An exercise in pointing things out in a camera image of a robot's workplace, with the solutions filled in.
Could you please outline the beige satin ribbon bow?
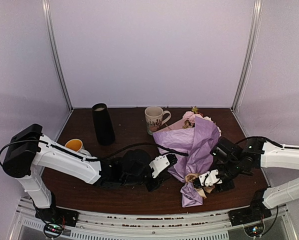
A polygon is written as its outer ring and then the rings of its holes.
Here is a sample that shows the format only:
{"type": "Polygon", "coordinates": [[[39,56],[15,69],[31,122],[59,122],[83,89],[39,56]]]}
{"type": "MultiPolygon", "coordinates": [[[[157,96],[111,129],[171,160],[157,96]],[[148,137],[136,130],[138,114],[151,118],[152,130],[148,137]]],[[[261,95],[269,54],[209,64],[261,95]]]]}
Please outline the beige satin ribbon bow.
{"type": "Polygon", "coordinates": [[[212,191],[216,188],[214,185],[205,186],[201,184],[200,175],[198,173],[188,173],[185,176],[186,183],[192,183],[196,192],[203,198],[206,199],[206,193],[211,194],[212,191]]]}

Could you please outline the purple flower bouquet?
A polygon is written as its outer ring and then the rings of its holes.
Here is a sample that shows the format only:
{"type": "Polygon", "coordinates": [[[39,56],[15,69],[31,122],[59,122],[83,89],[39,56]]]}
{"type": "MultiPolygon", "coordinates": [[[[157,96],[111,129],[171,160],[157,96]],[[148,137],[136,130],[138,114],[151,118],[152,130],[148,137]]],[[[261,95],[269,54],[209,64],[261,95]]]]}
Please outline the purple flower bouquet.
{"type": "Polygon", "coordinates": [[[180,190],[183,208],[202,205],[207,198],[206,193],[212,191],[213,187],[195,188],[193,181],[209,171],[213,163],[210,151],[221,135],[222,131],[216,123],[196,107],[186,111],[181,120],[153,133],[156,144],[188,154],[177,154],[177,163],[167,169],[184,183],[180,190]]]}

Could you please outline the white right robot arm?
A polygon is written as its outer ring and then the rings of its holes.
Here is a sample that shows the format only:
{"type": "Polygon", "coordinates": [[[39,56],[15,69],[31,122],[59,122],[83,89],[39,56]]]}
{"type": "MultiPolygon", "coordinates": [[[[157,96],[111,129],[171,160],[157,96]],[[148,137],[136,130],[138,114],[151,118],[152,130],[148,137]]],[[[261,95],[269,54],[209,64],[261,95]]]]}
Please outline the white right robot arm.
{"type": "MultiPolygon", "coordinates": [[[[218,170],[216,183],[227,183],[240,174],[250,175],[252,169],[284,168],[299,170],[299,146],[275,142],[264,136],[250,136],[236,143],[225,137],[211,149],[218,170]]],[[[265,213],[281,204],[299,199],[299,177],[282,185],[262,191],[259,201],[246,209],[246,217],[256,221],[265,213]]]]}

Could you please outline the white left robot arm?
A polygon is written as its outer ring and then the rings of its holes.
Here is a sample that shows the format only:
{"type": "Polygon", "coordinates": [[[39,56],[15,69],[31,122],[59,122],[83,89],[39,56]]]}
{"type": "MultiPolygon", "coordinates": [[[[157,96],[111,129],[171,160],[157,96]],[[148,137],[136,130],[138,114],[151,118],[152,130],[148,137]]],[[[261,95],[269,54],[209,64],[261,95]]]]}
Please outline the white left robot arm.
{"type": "Polygon", "coordinates": [[[164,181],[162,172],[177,162],[170,152],[151,158],[146,151],[131,147],[122,157],[89,156],[56,143],[43,134],[42,129],[34,123],[14,135],[0,150],[0,165],[7,175],[19,181],[34,206],[50,222],[57,222],[62,212],[55,206],[54,195],[37,172],[38,166],[104,189],[145,185],[152,192],[164,181]]]}

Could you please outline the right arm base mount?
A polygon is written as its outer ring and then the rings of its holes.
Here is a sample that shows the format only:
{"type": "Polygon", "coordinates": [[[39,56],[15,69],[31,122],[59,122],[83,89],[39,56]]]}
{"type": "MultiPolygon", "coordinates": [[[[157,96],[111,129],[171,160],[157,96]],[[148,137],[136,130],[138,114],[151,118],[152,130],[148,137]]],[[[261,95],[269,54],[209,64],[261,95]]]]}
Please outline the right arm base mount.
{"type": "Polygon", "coordinates": [[[266,232],[264,220],[272,216],[271,210],[263,204],[264,192],[265,189],[256,191],[249,206],[228,212],[231,225],[244,225],[244,232],[250,238],[262,237],[266,232]]]}

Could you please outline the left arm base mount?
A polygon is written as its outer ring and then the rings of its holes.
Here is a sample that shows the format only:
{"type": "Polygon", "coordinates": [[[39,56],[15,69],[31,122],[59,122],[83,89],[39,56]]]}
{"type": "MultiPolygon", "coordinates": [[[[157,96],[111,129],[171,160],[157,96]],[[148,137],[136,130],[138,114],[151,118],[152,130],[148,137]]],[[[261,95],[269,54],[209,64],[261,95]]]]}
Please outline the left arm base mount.
{"type": "Polygon", "coordinates": [[[65,227],[75,227],[78,221],[79,213],[75,210],[69,210],[51,205],[49,208],[38,208],[33,204],[35,217],[40,219],[43,226],[43,234],[48,240],[54,240],[62,235],[65,227]]]}

